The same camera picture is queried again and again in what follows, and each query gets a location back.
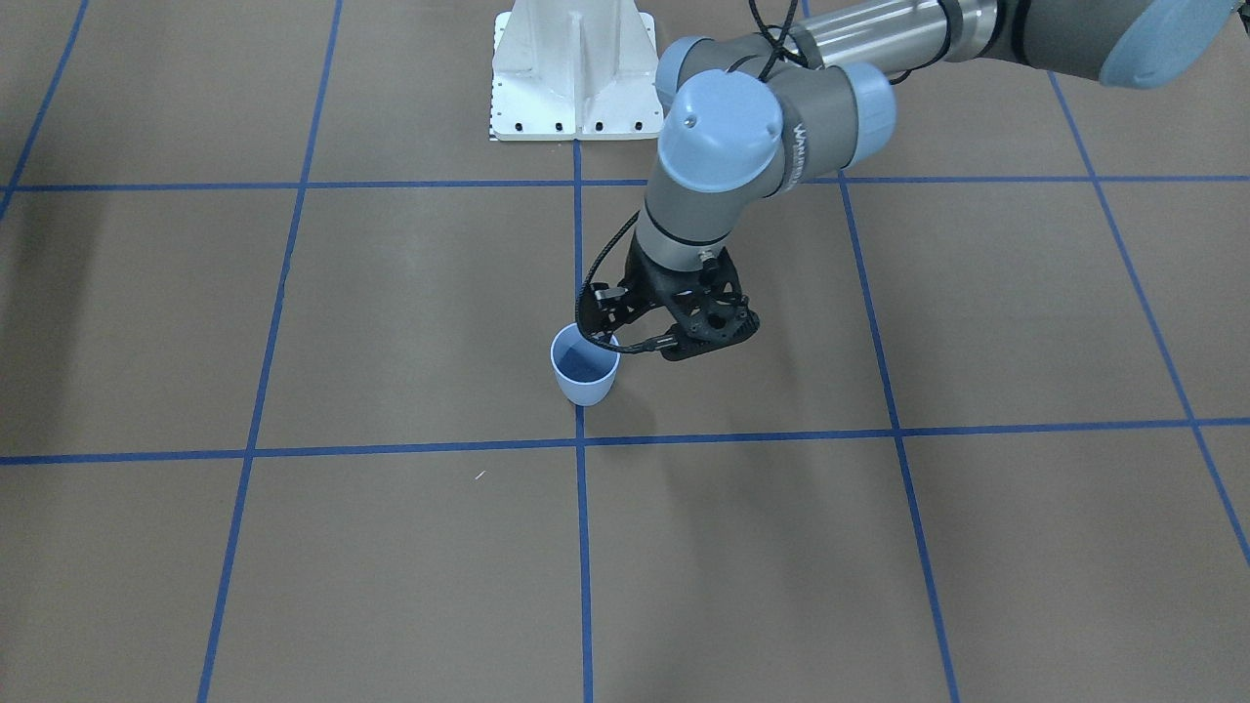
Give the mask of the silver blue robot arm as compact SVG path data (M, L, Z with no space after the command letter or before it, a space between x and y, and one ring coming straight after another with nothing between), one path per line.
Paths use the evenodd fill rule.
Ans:
M879 153L894 88L938 63L1000 60L1146 90L1188 71L1244 1L866 1L659 60L664 111L622 279L588 274L575 325L616 354L679 362L736 346L760 320L728 251L744 210Z

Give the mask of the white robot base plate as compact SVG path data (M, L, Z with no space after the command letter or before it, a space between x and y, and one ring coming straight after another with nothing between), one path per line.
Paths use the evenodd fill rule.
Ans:
M491 139L658 138L656 23L638 3L515 1L492 40Z

